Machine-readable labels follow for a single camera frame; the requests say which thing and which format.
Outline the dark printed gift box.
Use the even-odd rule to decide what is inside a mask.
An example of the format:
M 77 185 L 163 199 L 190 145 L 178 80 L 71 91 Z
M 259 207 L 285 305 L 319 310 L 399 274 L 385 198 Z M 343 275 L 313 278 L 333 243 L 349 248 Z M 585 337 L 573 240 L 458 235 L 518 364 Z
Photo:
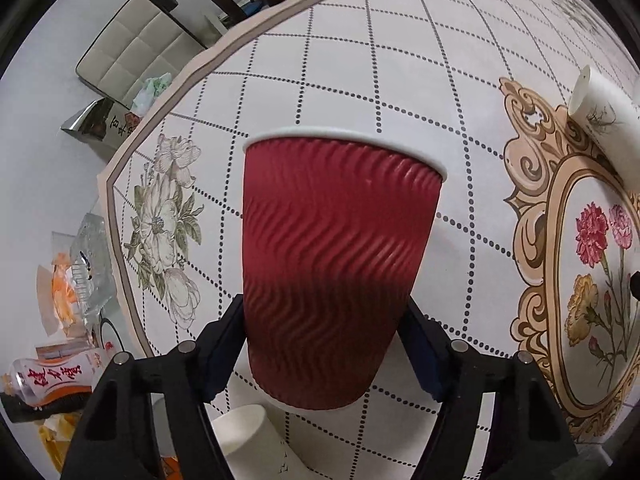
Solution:
M 85 143 L 108 162 L 137 128 L 141 118 L 129 108 L 110 98 L 92 101 L 68 118 L 61 130 Z

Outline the green white plastic bag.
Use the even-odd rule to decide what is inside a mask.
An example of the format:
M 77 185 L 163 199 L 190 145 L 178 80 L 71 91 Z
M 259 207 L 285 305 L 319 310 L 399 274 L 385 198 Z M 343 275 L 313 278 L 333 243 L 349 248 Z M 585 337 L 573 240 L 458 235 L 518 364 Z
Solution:
M 152 107 L 157 98 L 170 86 L 171 73 L 162 76 L 145 79 L 142 88 L 138 91 L 131 103 L 131 113 L 142 118 Z

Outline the clear plastic goldfish bag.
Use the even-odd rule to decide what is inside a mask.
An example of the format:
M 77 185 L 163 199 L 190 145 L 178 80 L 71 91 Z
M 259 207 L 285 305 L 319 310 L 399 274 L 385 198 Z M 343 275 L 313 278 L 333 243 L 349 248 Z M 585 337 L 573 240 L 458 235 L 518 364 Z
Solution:
M 36 294 L 47 335 L 90 333 L 116 295 L 102 217 L 88 212 L 75 235 L 51 234 L 51 264 L 37 269 Z

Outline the clear bottle red characters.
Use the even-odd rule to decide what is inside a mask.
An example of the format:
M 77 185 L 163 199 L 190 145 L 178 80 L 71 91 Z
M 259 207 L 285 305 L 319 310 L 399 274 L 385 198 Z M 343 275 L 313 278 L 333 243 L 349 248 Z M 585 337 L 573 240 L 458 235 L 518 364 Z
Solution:
M 1 392 L 40 408 L 76 393 L 90 393 L 111 355 L 102 348 L 52 360 L 17 359 L 1 375 Z

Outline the white cup with ink plant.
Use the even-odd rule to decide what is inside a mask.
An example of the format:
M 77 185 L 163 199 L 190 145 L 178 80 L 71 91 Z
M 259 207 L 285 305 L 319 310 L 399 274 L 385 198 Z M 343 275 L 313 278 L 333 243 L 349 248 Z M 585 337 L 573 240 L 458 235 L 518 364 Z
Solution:
M 639 192 L 639 105 L 586 65 L 568 102 L 568 116 L 600 148 L 628 191 Z

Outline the white cup with calligraphy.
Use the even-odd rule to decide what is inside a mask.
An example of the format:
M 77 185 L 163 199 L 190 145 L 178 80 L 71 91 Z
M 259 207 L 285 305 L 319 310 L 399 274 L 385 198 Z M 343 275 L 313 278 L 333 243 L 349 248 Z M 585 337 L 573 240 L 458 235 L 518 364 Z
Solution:
M 314 474 L 274 428 L 263 406 L 240 406 L 211 419 L 210 423 L 233 478 L 314 478 Z

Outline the beige padded chair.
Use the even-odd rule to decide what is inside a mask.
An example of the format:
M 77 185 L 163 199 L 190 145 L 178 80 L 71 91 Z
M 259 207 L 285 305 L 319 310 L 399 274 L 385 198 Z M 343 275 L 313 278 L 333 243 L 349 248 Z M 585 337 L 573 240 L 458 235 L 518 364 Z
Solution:
M 130 107 L 149 78 L 177 76 L 204 44 L 177 21 L 177 0 L 126 0 L 75 67 L 88 87 Z

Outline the floral printed tablecloth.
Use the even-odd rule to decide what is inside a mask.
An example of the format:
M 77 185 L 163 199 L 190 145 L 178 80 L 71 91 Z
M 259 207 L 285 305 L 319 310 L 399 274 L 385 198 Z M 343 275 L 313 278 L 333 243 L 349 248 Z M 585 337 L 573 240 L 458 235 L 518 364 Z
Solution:
M 526 351 L 581 445 L 639 397 L 639 199 L 572 119 L 638 63 L 579 0 L 288 0 L 196 56 L 101 180 L 119 301 L 158 356 L 248 297 L 213 403 L 319 479 L 407 479 L 438 406 L 407 300 Z

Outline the red ripple paper cup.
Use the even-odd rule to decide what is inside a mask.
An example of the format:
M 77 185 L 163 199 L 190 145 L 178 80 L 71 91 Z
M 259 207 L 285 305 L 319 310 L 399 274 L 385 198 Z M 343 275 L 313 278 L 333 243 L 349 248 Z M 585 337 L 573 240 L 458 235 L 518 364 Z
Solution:
M 404 314 L 446 169 L 438 151 L 340 129 L 245 144 L 242 270 L 248 360 L 276 402 L 360 399 Z

